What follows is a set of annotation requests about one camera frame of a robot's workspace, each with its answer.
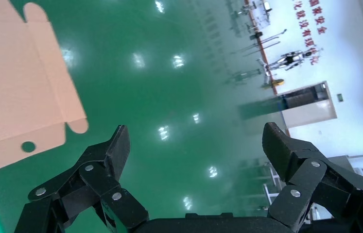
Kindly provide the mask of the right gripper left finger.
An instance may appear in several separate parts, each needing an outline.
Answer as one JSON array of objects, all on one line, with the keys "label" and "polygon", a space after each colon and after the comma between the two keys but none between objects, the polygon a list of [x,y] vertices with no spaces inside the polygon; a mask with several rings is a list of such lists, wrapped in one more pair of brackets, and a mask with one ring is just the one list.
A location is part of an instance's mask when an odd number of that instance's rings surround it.
[{"label": "right gripper left finger", "polygon": [[89,146],[71,168],[29,193],[15,231],[63,233],[92,208],[110,232],[135,232],[149,215],[119,182],[129,152],[129,131],[120,125],[109,140]]}]

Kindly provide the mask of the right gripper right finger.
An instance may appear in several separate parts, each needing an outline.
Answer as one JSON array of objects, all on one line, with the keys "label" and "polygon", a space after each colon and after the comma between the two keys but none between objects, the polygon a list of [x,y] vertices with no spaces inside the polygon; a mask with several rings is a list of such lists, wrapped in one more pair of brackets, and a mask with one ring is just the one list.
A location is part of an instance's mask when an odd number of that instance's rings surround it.
[{"label": "right gripper right finger", "polygon": [[363,176],[331,162],[311,142],[287,136],[275,123],[264,125],[262,147],[285,186],[268,216],[292,232],[303,225],[311,206],[326,208],[337,232],[363,233]]}]

